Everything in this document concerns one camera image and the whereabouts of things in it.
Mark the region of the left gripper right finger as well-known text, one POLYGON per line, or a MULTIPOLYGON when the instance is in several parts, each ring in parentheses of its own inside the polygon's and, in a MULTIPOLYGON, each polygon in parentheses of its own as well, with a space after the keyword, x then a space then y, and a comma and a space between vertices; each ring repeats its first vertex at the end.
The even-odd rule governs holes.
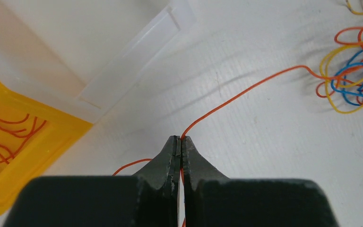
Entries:
POLYGON ((337 227, 324 191, 308 179, 229 178, 181 140, 185 226, 337 227))

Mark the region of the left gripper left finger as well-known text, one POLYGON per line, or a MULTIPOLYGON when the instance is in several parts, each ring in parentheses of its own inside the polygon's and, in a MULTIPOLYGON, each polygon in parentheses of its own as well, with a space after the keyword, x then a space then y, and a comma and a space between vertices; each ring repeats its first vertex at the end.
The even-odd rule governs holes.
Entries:
POLYGON ((44 176, 18 195, 6 227, 176 227, 181 140, 129 176, 44 176))

